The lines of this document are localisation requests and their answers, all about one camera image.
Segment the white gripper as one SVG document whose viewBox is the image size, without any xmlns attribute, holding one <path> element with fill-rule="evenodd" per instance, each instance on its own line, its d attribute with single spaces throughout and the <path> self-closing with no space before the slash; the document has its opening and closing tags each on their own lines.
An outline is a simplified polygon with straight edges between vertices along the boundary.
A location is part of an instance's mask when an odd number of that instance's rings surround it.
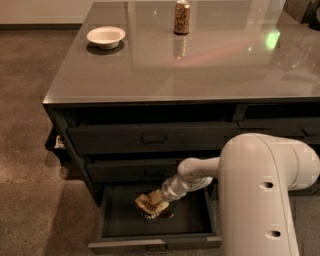
<svg viewBox="0 0 320 256">
<path fill-rule="evenodd" d="M 175 174 L 163 182 L 161 193 L 166 202 L 173 202 L 180 200 L 188 192 L 195 191 L 199 184 L 199 179 L 185 180 L 179 174 Z"/>
</svg>

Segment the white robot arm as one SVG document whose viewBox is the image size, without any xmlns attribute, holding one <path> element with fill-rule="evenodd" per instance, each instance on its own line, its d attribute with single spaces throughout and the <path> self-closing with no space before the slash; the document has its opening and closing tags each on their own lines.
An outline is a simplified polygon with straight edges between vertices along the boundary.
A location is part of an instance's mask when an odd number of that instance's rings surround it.
<svg viewBox="0 0 320 256">
<path fill-rule="evenodd" d="M 218 180 L 223 256 L 300 256 L 288 193 L 313 185 L 316 152 L 293 139 L 247 133 L 217 158 L 189 158 L 162 185 L 167 201 Z"/>
</svg>

